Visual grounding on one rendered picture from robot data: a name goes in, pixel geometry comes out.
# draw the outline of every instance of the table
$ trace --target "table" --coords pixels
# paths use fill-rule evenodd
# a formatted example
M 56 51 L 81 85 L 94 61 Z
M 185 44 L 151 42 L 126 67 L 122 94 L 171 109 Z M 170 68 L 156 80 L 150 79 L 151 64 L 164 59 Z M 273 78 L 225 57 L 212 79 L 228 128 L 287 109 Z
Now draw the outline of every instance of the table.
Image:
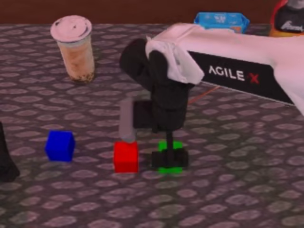
M 140 172 L 117 174 L 119 101 L 142 91 L 117 60 L 132 39 L 167 25 L 95 25 L 96 79 L 87 86 L 66 76 L 49 26 L 0 26 L 0 121 L 22 173 L 0 184 L 0 228 L 304 226 L 304 118 L 294 107 L 218 89 L 189 106 L 177 133 L 188 171 L 151 171 L 147 159 L 164 135 L 139 131 Z M 191 97 L 208 89 L 201 84 Z M 74 132 L 72 163 L 48 161 L 54 129 Z

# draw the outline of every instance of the blue cube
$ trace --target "blue cube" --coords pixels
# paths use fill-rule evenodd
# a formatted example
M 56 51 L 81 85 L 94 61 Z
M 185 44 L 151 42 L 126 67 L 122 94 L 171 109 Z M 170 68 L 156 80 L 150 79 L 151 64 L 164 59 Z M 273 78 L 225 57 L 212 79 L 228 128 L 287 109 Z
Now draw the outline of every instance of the blue cube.
M 75 140 L 72 132 L 50 131 L 48 134 L 45 152 L 50 161 L 71 162 L 75 149 Z
M 245 33 L 250 21 L 241 13 L 200 12 L 194 23 L 205 29 L 231 29 L 236 33 Z

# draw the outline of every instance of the black label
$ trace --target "black label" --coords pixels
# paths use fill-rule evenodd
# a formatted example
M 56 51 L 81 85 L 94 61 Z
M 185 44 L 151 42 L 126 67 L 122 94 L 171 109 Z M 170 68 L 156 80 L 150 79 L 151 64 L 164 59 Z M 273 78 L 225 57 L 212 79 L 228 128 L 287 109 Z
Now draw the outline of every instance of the black label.
M 276 82 L 269 65 L 196 52 L 189 54 L 204 71 L 203 82 L 294 104 Z

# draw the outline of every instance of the black base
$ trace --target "black base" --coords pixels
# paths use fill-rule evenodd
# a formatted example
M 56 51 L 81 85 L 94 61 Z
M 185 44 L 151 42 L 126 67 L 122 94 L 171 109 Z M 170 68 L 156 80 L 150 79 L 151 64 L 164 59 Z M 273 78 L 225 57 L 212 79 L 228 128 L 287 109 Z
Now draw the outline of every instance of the black base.
M 166 150 L 152 152 L 152 168 L 187 168 L 189 165 L 188 152 L 183 149 L 174 150 L 174 160 L 168 161 Z
M 20 176 L 20 171 L 10 157 L 0 122 L 0 182 L 13 182 L 18 176 Z

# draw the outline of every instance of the paper coffee cup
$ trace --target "paper coffee cup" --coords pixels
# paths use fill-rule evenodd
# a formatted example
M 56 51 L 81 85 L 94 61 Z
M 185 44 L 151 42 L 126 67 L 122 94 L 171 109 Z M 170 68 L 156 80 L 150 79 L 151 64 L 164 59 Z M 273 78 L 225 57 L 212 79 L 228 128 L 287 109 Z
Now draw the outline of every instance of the paper coffee cup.
M 66 71 L 75 82 L 89 83 L 94 78 L 94 57 L 91 44 L 92 23 L 81 16 L 66 16 L 51 26 Z

